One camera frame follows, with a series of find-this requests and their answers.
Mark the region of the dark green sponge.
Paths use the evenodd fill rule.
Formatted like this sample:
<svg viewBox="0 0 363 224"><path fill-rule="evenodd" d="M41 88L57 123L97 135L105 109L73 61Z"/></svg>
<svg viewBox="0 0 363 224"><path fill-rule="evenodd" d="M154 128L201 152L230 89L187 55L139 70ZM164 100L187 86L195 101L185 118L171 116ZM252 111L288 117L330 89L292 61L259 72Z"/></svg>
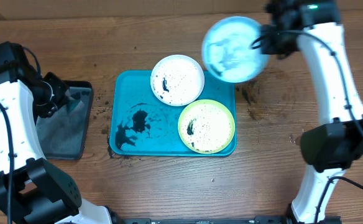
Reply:
<svg viewBox="0 0 363 224"><path fill-rule="evenodd" d="M81 110L84 107L84 103L81 100L70 99L66 104L67 113L72 114L78 110Z"/></svg>

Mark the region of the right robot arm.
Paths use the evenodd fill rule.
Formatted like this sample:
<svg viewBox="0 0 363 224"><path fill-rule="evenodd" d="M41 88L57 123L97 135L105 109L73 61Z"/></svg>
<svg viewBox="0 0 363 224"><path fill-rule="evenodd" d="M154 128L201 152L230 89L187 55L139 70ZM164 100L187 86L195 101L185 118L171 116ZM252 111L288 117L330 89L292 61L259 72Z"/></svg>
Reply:
<svg viewBox="0 0 363 224"><path fill-rule="evenodd" d="M363 155L363 102L347 58L344 27L335 1L270 1L252 48L284 59L301 52L311 73L318 104L318 127L304 132L300 151L306 163L297 196L280 223L340 223L325 210L336 184Z"/></svg>

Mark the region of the light blue round plate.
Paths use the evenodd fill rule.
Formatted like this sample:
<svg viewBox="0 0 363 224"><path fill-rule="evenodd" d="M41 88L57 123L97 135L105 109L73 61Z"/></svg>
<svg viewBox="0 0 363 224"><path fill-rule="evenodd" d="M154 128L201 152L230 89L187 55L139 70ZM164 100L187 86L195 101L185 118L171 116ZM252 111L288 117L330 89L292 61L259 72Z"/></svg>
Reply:
<svg viewBox="0 0 363 224"><path fill-rule="evenodd" d="M228 83L247 82L259 75L270 58L252 47L260 37L260 28L257 21L243 16L231 16L215 23L201 46L207 71Z"/></svg>

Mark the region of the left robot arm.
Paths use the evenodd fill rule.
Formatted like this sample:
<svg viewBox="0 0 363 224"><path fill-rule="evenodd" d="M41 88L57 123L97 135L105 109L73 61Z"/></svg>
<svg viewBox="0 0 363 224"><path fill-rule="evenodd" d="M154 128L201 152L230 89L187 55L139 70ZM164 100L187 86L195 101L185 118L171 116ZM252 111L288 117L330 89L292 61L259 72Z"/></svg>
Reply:
<svg viewBox="0 0 363 224"><path fill-rule="evenodd" d="M0 210L9 223L119 223L52 159L79 159L93 88L43 75L21 44L0 44Z"/></svg>

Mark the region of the white round plate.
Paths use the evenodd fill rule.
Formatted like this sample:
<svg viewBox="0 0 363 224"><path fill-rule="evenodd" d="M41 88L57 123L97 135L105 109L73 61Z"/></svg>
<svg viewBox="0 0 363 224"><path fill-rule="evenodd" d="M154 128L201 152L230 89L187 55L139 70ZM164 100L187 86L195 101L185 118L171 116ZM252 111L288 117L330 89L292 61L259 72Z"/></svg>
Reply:
<svg viewBox="0 0 363 224"><path fill-rule="evenodd" d="M198 62L186 55L169 55L152 69L153 94L166 105L185 106L202 93L205 78Z"/></svg>

